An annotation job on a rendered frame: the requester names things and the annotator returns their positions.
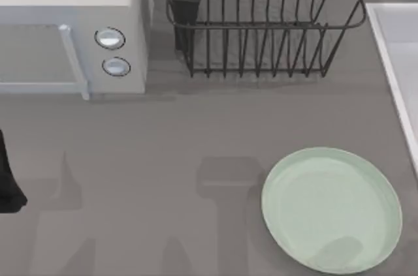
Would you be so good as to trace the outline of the large silver microwave knob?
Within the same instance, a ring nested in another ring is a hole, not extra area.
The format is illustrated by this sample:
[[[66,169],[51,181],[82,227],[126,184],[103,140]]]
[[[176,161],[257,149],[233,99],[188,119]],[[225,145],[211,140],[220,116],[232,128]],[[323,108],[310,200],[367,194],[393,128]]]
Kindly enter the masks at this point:
[[[125,35],[116,28],[106,27],[99,29],[94,34],[95,42],[107,50],[118,50],[125,45]]]

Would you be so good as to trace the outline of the microwave glass door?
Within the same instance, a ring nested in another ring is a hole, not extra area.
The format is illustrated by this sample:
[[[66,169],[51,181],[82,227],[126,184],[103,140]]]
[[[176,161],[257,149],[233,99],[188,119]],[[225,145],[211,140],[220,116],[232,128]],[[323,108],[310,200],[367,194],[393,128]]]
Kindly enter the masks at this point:
[[[80,94],[89,100],[71,27],[0,23],[1,94]]]

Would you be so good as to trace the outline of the pale green plate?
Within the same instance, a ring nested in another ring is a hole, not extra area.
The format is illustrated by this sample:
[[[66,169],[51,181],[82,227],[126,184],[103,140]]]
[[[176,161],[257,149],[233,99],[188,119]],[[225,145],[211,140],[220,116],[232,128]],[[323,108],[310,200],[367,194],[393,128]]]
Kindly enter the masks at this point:
[[[367,159],[309,147],[280,159],[261,189],[261,213],[278,247],[314,271],[368,271],[392,255],[403,229],[402,204]]]

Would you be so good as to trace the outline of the small silver microwave knob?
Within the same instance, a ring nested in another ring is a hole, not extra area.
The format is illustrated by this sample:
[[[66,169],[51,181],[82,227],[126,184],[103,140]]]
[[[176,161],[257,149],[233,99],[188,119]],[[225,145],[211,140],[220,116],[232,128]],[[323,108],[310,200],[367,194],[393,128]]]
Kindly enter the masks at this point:
[[[124,77],[131,71],[130,63],[121,57],[105,59],[101,66],[105,73],[113,77]]]

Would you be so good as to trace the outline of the pale microwave oven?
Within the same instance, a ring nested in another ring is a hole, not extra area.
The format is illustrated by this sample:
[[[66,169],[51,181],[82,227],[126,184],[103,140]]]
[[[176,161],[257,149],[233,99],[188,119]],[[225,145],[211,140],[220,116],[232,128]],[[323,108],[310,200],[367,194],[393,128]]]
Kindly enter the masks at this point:
[[[89,82],[91,97],[100,94],[142,94],[149,63],[153,0],[0,0],[0,23],[66,24]],[[118,50],[100,47],[97,30],[119,29],[126,38]],[[121,57],[131,65],[124,77],[113,77],[102,62]]]

